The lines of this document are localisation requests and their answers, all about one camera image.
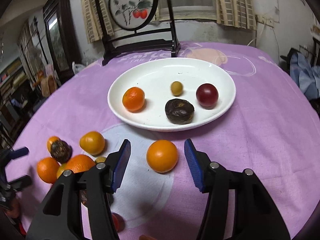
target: electrical outlet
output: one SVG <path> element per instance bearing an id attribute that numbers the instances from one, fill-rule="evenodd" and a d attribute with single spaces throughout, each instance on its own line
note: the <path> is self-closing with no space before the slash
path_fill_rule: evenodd
<path id="1" fill-rule="evenodd" d="M 275 27 L 275 21 L 272 18 L 267 18 L 264 15 L 257 15 L 257 22 L 270 26 L 272 28 Z"/>

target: round painting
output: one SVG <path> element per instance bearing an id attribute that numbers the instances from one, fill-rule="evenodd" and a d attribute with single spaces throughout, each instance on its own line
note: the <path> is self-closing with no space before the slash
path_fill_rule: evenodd
<path id="1" fill-rule="evenodd" d="M 113 20 L 125 30 L 146 26 L 156 12 L 158 0 L 109 0 Z"/>

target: red fruit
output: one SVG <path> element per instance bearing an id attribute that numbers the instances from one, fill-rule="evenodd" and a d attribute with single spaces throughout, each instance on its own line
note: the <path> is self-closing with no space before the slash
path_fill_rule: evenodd
<path id="1" fill-rule="evenodd" d="M 132 14 L 133 14 L 133 17 L 135 17 L 135 18 L 139 18 L 139 17 L 140 17 L 140 11 L 137 10 L 137 9 L 135 9 L 135 10 L 132 12 Z"/>
<path id="2" fill-rule="evenodd" d="M 218 90 L 212 84 L 202 84 L 198 87 L 196 97 L 201 106 L 210 107 L 218 101 Z"/>
<path id="3" fill-rule="evenodd" d="M 113 220 L 113 223 L 115 225 L 116 231 L 118 232 L 118 230 L 119 230 L 119 220 L 117 219 L 117 217 L 114 214 L 112 214 L 112 220 Z"/>
<path id="4" fill-rule="evenodd" d="M 145 19 L 147 17 L 147 14 L 148 14 L 148 12 L 147 12 L 146 9 L 143 9 L 143 10 L 140 11 L 140 17 L 142 19 Z"/>

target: tablecloth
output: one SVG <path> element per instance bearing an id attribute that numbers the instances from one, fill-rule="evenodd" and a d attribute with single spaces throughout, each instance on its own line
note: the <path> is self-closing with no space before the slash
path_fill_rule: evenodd
<path id="1" fill-rule="evenodd" d="M 196 238 L 207 195 L 193 184 L 183 154 L 187 138 L 228 170 L 253 169 L 275 201 L 291 237 L 299 232 L 320 199 L 320 121 L 296 84 L 256 48 L 183 42 L 179 57 L 212 62 L 231 75 L 237 89 L 232 107 L 217 120 L 184 132 L 149 132 L 123 124 L 108 107 L 112 82 L 133 66 L 165 57 L 170 52 L 161 50 L 122 55 L 106 66 L 98 60 L 36 112 L 14 146 L 28 147 L 29 155 L 12 161 L 6 169 L 9 179 L 23 174 L 33 178 L 33 185 L 20 196 L 26 230 L 50 188 L 36 174 L 37 162 L 49 156 L 47 139 L 59 136 L 76 155 L 83 153 L 81 136 L 97 130 L 108 141 L 105 156 L 118 150 L 125 138 L 132 144 L 130 168 L 111 205 L 125 220 L 120 239 L 138 239 L 141 234 L 158 240 Z M 157 139 L 172 141 L 179 151 L 177 166 L 165 175 L 148 169 L 145 161 L 148 146 Z M 90 237 L 86 219 L 84 232 Z"/>

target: painted green leaf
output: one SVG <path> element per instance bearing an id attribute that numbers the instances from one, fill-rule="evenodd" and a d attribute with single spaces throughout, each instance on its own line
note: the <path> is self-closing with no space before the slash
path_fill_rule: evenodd
<path id="1" fill-rule="evenodd" d="M 151 2 L 148 1 L 148 0 L 141 0 L 139 3 L 138 3 L 138 9 L 148 9 L 150 8 L 152 5 L 151 5 Z"/>

